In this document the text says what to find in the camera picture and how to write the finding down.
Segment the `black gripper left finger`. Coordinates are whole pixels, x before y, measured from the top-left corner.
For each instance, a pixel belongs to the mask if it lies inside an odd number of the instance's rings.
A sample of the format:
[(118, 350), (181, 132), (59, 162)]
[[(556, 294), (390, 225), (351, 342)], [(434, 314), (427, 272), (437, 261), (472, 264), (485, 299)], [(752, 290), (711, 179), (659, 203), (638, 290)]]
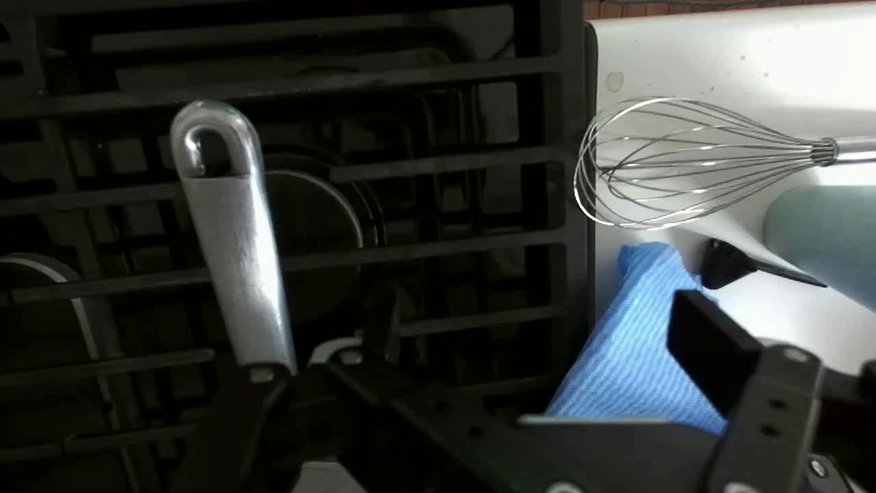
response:
[(242, 493), (286, 383), (289, 373), (278, 366), (226, 366), (169, 493)]

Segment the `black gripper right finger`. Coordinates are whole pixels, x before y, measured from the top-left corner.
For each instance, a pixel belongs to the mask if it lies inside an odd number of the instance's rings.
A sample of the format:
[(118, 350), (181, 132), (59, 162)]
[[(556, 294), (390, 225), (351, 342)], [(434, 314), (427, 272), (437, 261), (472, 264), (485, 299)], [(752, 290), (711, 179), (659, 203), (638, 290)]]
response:
[(800, 493), (820, 361), (795, 344), (760, 344), (700, 290), (672, 296), (667, 350), (726, 418), (704, 493)]

